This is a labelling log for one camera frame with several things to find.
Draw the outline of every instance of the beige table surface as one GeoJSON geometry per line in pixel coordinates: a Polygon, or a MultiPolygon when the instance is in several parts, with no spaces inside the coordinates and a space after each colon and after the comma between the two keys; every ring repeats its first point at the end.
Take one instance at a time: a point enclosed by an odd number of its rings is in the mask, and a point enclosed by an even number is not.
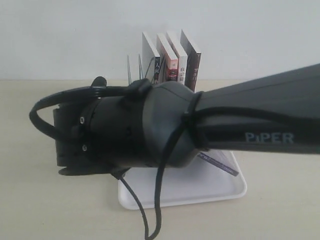
{"type": "MultiPolygon", "coordinates": [[[[199,81],[198,90],[237,81],[199,81]]],[[[126,84],[124,81],[112,82],[126,84]]],[[[29,121],[42,97],[91,81],[0,81],[0,240],[142,240],[109,175],[61,176],[55,143],[29,121]]],[[[51,109],[41,113],[51,120],[51,109]]],[[[240,199],[166,207],[157,240],[320,239],[320,156],[235,152],[240,199]]],[[[154,211],[146,211],[154,229],[154,211]]]]}

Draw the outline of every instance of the white plastic base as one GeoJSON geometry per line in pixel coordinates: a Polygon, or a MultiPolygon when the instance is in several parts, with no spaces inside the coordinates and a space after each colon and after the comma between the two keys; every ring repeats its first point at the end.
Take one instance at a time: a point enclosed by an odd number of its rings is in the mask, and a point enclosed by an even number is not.
{"type": "MultiPolygon", "coordinates": [[[[162,181],[162,207],[236,199],[246,194],[247,183],[234,154],[224,150],[211,150],[207,154],[239,174],[233,176],[198,157],[185,168],[168,168],[162,181]]],[[[124,177],[145,209],[154,207],[156,174],[156,168],[132,168],[124,177]]],[[[120,181],[118,200],[126,209],[139,209],[120,181]]]]}

